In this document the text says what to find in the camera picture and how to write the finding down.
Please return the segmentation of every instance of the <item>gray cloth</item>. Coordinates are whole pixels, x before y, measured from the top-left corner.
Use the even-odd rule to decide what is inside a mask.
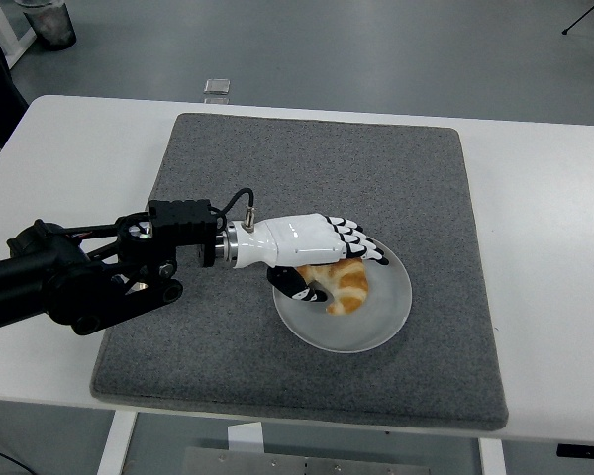
[[[359,354],[316,349],[273,305],[265,267],[200,268],[178,253],[173,305],[107,330],[92,378],[104,401],[362,425],[496,429],[508,411],[457,132],[185,114],[153,197],[255,191],[259,220],[353,219],[403,261],[403,329]],[[245,199],[230,214],[244,215]]]

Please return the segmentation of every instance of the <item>black cable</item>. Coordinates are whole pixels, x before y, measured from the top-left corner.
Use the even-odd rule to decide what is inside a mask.
[[[221,233],[222,231],[225,230],[225,227],[227,226],[227,213],[229,213],[229,210],[231,210],[234,207],[236,202],[244,194],[248,194],[248,205],[250,207],[253,207],[253,200],[254,200],[253,190],[251,190],[250,188],[243,188],[238,193],[236,193],[234,195],[234,197],[231,199],[231,201],[229,203],[227,203],[227,206],[225,206],[222,210],[219,210],[218,208],[214,208],[213,206],[209,208],[211,211],[216,213],[216,216],[218,218],[220,218],[222,220],[222,224],[218,228],[218,233]]]
[[[23,463],[20,463],[17,460],[14,460],[13,458],[11,458],[8,455],[5,455],[4,453],[0,452],[0,456],[2,458],[6,458],[7,460],[9,460],[10,462],[15,463],[16,465],[21,466],[22,468],[24,468],[27,472],[31,473],[32,475],[38,475],[36,472],[34,472],[33,470],[31,470],[29,467],[27,467],[26,465],[24,465]]]

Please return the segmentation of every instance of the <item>white robotic hand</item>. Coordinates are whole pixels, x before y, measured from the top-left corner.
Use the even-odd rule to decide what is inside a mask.
[[[261,221],[252,232],[242,222],[231,222],[226,236],[236,268],[265,262],[269,266],[266,277],[273,286],[287,297],[307,302],[323,302],[328,297],[309,287],[295,267],[354,257],[389,263],[357,223],[320,214]]]

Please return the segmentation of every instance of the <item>plate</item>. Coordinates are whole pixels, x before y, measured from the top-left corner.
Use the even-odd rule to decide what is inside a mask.
[[[286,327],[307,343],[335,353],[359,353],[380,346],[405,324],[412,307],[412,283],[405,266],[378,241],[388,265],[365,261],[367,299],[349,315],[326,312],[331,302],[309,303],[286,297],[273,287],[275,308]]]

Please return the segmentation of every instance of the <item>bread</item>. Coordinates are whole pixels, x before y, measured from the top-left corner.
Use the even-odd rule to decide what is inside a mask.
[[[369,285],[360,258],[342,259],[329,265],[303,265],[297,271],[307,284],[317,281],[332,294],[334,302],[326,308],[331,315],[350,314],[367,299]]]

